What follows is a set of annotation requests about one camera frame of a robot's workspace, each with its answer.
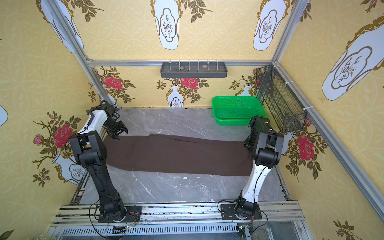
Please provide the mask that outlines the dark brown long pants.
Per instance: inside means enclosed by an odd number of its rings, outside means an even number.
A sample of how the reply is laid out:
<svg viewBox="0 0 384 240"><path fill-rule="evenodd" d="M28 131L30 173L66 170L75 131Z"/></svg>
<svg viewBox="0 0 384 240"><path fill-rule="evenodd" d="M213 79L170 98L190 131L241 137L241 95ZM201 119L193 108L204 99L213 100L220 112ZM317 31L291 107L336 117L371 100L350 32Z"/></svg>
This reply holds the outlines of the dark brown long pants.
<svg viewBox="0 0 384 240"><path fill-rule="evenodd" d="M249 176L253 161L242 142L183 136L105 138L107 164L126 171Z"/></svg>

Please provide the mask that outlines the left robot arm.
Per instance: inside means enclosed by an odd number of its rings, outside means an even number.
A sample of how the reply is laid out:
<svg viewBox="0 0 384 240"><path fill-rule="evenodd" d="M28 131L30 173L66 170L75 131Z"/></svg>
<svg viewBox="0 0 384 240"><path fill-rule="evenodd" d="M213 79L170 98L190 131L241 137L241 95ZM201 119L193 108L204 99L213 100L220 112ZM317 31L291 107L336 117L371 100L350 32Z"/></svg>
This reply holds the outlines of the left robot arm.
<svg viewBox="0 0 384 240"><path fill-rule="evenodd" d="M116 107L102 100L100 105L87 111L89 119L83 129L69 138L76 163L85 168L92 177L99 195L100 223L120 223L126 218L127 210L120 194L114 187L107 168L108 151L100 132L104 128L108 136L119 139L121 133L128 133L127 127L119 121Z"/></svg>

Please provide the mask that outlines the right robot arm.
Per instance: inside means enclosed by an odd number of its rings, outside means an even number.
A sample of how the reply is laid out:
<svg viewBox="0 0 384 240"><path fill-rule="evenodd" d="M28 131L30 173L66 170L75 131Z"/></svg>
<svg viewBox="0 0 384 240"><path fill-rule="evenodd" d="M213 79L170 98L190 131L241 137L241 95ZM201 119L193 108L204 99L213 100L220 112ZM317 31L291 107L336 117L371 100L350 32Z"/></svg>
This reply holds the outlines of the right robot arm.
<svg viewBox="0 0 384 240"><path fill-rule="evenodd" d="M280 162L284 144L284 135L273 130L267 118L255 116L249 127L251 134L244 146L250 152L253 168L235 204L236 216L242 220L261 218L258 205L260 191L269 172Z"/></svg>

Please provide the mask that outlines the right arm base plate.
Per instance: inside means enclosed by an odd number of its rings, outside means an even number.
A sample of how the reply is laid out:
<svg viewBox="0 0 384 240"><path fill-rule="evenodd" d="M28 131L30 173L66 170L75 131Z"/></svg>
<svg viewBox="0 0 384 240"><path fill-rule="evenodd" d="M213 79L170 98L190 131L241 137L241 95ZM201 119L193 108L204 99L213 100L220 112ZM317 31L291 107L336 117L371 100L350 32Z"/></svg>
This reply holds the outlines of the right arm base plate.
<svg viewBox="0 0 384 240"><path fill-rule="evenodd" d="M222 220L261 220L262 213L257 203L220 204Z"/></svg>

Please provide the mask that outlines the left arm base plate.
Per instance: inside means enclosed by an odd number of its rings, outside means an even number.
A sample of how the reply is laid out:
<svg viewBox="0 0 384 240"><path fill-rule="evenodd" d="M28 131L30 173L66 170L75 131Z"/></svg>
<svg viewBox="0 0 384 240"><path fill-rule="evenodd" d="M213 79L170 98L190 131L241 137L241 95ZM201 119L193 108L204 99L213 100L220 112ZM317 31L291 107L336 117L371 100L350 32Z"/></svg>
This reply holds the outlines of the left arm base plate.
<svg viewBox="0 0 384 240"><path fill-rule="evenodd" d="M142 206L125 206L124 214L117 214L112 217L105 218L102 214L98 217L98 223L137 223L140 221Z"/></svg>

